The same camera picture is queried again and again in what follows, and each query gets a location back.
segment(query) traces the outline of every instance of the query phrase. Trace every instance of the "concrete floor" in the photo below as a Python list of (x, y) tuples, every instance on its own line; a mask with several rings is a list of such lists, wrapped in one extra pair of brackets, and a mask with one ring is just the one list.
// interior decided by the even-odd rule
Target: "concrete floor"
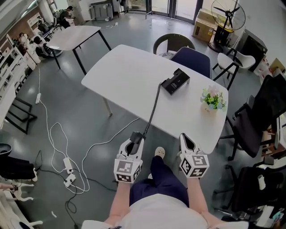
[[(166, 33), (179, 33), (188, 37), (195, 45), (196, 50), (205, 53), (211, 59), (211, 65), (217, 63), (217, 53), (210, 50), (205, 42), (196, 40), (191, 36), (193, 25), (167, 19), (164, 17), (127, 14), (115, 17), (110, 22), (89, 22), (88, 25), (98, 25), (103, 29), (107, 25), (118, 26), (112, 29), (103, 30), (106, 40), (112, 48), (119, 44), (125, 44), (146, 51), (152, 51), (153, 44), (157, 38)], [(108, 49), (97, 34), (78, 49), (86, 70), (89, 70)], [(158, 53), (164, 52), (166, 45), (162, 44)], [(48, 109), (49, 128), (55, 123), (62, 124), (69, 141), (68, 155), (78, 164), (81, 164), (88, 148), (94, 143), (109, 140), (115, 133), (126, 126), (130, 121), (136, 119), (134, 115), (111, 103), (113, 116), (108, 118), (102, 98), (81, 85), (84, 77), (73, 53), (64, 52), (58, 58), (61, 70), (58, 69), (53, 59), (45, 60), (40, 64), (41, 68), (41, 100)], [(213, 71), (213, 78), (219, 70)], [(218, 82), (224, 85), (221, 77)], [(257, 76), (247, 72), (237, 74), (229, 91), (228, 115), (233, 113), (247, 100), (250, 94), (256, 95), (260, 88)], [(38, 70), (30, 75), (26, 83), (21, 88), (19, 98), (32, 104), (35, 103), (38, 93)], [(31, 123), (29, 134), (25, 135), (18, 131), (11, 124), (5, 123), (0, 131), (0, 142), (7, 142), (12, 145), (12, 157), (18, 157), (34, 162), (39, 150), (43, 154), (43, 169), (53, 170), (51, 159), (53, 148), (49, 142), (46, 130), (46, 113), (42, 105), (34, 105), (32, 112), (38, 119)], [(88, 177), (96, 179), (107, 187), (116, 189), (112, 183), (114, 179), (113, 166), (114, 158), (118, 152), (120, 144), (130, 137), (132, 131), (143, 131), (146, 122), (138, 120), (131, 124), (125, 131), (118, 135), (112, 142), (105, 145), (93, 147), (84, 162), (84, 169)], [(227, 125), (222, 135), (231, 134), (231, 129)], [(52, 131), (56, 148), (64, 151), (66, 140), (60, 127), (56, 126)], [(225, 171), (227, 157), (232, 153), (233, 140), (221, 140), (213, 153), (209, 155), (210, 168), (207, 174), (200, 180), (202, 190), (206, 197), (210, 211), (220, 216), (214, 211), (212, 206), (219, 206), (223, 201), (227, 201), (229, 196), (218, 196), (214, 198), (212, 193), (215, 188), (221, 189), (231, 185), (230, 173)], [(178, 141), (166, 133), (150, 127), (148, 137), (144, 146), (143, 161), (144, 166), (138, 180), (146, 178), (150, 173), (149, 166), (154, 150), (157, 146), (166, 149), (165, 162), (174, 173), (178, 174), (176, 153), (178, 151)], [(243, 151), (238, 151), (236, 158), (231, 164), (239, 172), (246, 165), (253, 165), (259, 160), (259, 156), (252, 159)], [(63, 156), (56, 153), (54, 166), (61, 170), (63, 168)], [(59, 176), (54, 174), (39, 172), (38, 182), (30, 190), (29, 196), (34, 197), (34, 201), (21, 203), (28, 217), (33, 221), (42, 220), (44, 229), (72, 228), (73, 223), (64, 210), (64, 203), (72, 197)], [(76, 185), (83, 187), (82, 181), (77, 178)], [(77, 206), (77, 213), (73, 214), (75, 221), (80, 225), (84, 220), (104, 221), (109, 213), (109, 209), (115, 192), (107, 191), (102, 186), (90, 181), (90, 191), (78, 195), (74, 200)]]

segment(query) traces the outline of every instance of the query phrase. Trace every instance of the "desk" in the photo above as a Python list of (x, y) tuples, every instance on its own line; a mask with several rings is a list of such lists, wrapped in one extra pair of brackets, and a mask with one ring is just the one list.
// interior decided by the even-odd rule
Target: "desk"
[(219, 110), (212, 116), (202, 111), (202, 90), (215, 85), (228, 102), (227, 89), (211, 79), (166, 58), (119, 45), (101, 58), (81, 83), (149, 121), (158, 84), (172, 78), (178, 68), (190, 77), (190, 84), (183, 85), (172, 96), (161, 88), (152, 125), (175, 138), (186, 133), (209, 154), (219, 140), (227, 113)]
[[(82, 71), (86, 75), (86, 70), (82, 65), (82, 62), (76, 52), (76, 48), (79, 47), (82, 43), (86, 40), (90, 39), (93, 35), (99, 33), (102, 40), (106, 44), (109, 50), (111, 50), (109, 44), (107, 43), (106, 39), (104, 38), (103, 34), (100, 31), (101, 27), (96, 26), (88, 26), (88, 25), (80, 25), (80, 26), (70, 26), (62, 31), (57, 32), (54, 34), (53, 38), (46, 44), (53, 49), (56, 50), (63, 50), (63, 51), (73, 51), (74, 55), (76, 56), (76, 60), (79, 63)], [(55, 61), (61, 69), (57, 57), (54, 54)]]

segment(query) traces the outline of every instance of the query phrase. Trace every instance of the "table leg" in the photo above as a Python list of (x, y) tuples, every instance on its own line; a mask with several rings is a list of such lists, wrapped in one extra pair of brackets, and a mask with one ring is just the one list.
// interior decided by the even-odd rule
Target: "table leg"
[(73, 49), (72, 51), (73, 51), (74, 55), (76, 56), (77, 62), (79, 62), (79, 65), (80, 65), (80, 67), (81, 67), (81, 70), (84, 72), (84, 75), (86, 75), (86, 70), (85, 70), (84, 66), (82, 65), (82, 62), (81, 62), (81, 60), (80, 60), (80, 58), (79, 58), (79, 56), (78, 56), (76, 50)]
[(109, 51), (111, 51), (111, 48), (110, 48), (109, 44), (107, 43), (106, 39), (104, 38), (102, 32), (99, 30), (98, 33), (101, 36), (101, 38), (104, 41), (104, 43), (106, 44), (106, 46), (108, 47)]
[(55, 58), (55, 61), (57, 62), (57, 65), (58, 65), (59, 69), (61, 69), (61, 66), (59, 65), (58, 59), (57, 59), (57, 57), (55, 56), (55, 51), (54, 51), (52, 48), (51, 48), (51, 50), (52, 50), (52, 52), (53, 52), (53, 56), (54, 56), (54, 58)]
[(107, 109), (107, 111), (108, 111), (109, 117), (111, 117), (111, 116), (112, 116), (112, 111), (111, 111), (111, 108), (110, 108), (110, 106), (109, 106), (109, 103), (108, 103), (107, 99), (106, 99), (106, 98), (103, 98), (103, 102), (104, 102), (104, 104), (105, 104), (105, 106), (106, 106), (106, 109)]

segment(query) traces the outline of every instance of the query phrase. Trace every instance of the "white chair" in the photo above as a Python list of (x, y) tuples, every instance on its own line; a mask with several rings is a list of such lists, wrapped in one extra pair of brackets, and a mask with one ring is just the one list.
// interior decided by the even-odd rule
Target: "white chair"
[[(234, 53), (234, 55), (233, 58), (231, 59), (228, 57), (228, 55), (231, 54), (232, 52)], [(241, 66), (235, 63), (235, 59), (237, 59), (240, 62)], [(226, 55), (223, 53), (219, 53), (218, 63), (213, 67), (213, 70), (215, 70), (215, 68), (219, 66), (220, 69), (223, 69), (223, 71), (214, 79), (214, 81), (216, 81), (226, 72), (228, 72), (227, 78), (229, 78), (230, 74), (232, 74), (231, 81), (227, 87), (227, 90), (229, 90), (237, 72), (244, 72), (248, 70), (250, 67), (252, 67), (254, 64), (255, 64), (255, 59), (253, 56), (243, 55), (233, 48), (230, 49)]]

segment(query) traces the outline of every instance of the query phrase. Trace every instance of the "white shirt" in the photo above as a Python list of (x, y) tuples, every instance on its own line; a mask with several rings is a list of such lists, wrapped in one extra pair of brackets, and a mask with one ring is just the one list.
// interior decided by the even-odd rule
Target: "white shirt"
[[(162, 194), (143, 198), (130, 206), (130, 212), (115, 226), (122, 229), (207, 229), (207, 221), (180, 200)], [(99, 221), (84, 221), (82, 229), (108, 229), (113, 226)], [(247, 222), (230, 222), (218, 229), (248, 229)]]

